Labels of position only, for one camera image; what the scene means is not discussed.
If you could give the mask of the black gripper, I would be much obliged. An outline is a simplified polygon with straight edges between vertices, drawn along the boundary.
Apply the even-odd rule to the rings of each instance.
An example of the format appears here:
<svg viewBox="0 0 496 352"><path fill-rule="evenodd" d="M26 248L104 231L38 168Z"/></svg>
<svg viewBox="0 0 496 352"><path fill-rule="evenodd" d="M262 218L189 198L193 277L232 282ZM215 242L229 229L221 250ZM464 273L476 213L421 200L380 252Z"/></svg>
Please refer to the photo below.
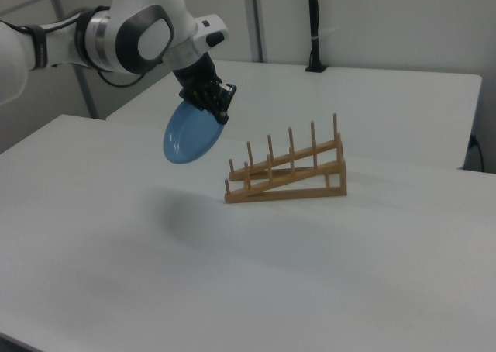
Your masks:
<svg viewBox="0 0 496 352"><path fill-rule="evenodd" d="M179 96L185 102L198 110L207 109L220 125L228 122L236 86L222 83L209 54L203 54L189 67L173 70L173 74L181 85ZM205 98L198 91L206 91Z"/></svg>

